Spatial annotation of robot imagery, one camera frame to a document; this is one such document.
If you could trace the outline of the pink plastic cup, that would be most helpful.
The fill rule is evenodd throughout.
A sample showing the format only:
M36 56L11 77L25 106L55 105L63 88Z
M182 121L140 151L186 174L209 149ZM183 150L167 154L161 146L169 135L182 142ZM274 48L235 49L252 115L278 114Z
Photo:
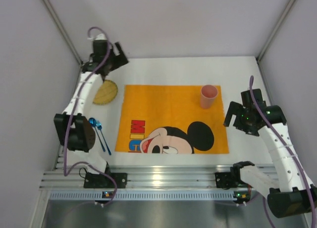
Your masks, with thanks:
M200 106L208 109L212 106L218 95L218 89L213 85L204 85L201 88Z

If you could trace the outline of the orange Mickey Mouse placemat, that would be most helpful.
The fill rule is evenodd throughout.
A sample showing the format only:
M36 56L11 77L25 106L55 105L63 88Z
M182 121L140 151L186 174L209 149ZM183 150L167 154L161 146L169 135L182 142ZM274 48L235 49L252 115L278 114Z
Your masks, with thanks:
M128 153L228 154L221 87L208 109L202 86L126 85L115 150Z

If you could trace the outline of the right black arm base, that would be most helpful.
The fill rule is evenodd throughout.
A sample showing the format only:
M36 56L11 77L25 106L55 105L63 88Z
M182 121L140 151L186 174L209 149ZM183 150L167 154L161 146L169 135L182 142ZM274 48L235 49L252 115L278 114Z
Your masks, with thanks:
M255 166L255 164L250 161L241 161L234 163L230 167L229 172L216 172L214 174L216 187L225 190L238 187L247 187L248 184L241 180L240 175L240 170L247 166Z

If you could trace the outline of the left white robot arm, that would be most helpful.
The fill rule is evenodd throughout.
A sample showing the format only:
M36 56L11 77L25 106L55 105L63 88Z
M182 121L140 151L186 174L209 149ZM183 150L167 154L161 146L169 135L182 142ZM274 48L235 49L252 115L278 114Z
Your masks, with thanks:
M73 97L62 113L54 116L53 122L60 145L63 147L64 175L68 176L77 165L91 166L98 158L92 151L96 133L86 115L89 113L95 95L108 74L126 64L128 58L120 42L95 38L93 52L84 63Z

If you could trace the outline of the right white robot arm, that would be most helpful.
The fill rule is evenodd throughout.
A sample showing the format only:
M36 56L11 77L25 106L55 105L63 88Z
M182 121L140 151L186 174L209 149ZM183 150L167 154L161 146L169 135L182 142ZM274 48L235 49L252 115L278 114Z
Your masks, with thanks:
M263 140L277 180L264 174L254 163L241 161L230 167L233 183L254 188L277 218L312 213L317 207L317 187L300 164L281 108L268 106L260 89L243 91L241 98L242 103L230 103L224 126L228 127L235 116L233 126L236 129Z

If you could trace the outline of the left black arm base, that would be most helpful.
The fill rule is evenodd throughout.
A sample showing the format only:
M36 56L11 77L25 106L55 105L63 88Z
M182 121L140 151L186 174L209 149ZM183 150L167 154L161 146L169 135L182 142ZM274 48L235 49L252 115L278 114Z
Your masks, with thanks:
M127 173L113 173L106 169L108 174L117 184L117 188L126 188ZM84 179L84 188L114 188L114 183L101 174L92 174L82 167L79 169L79 176Z

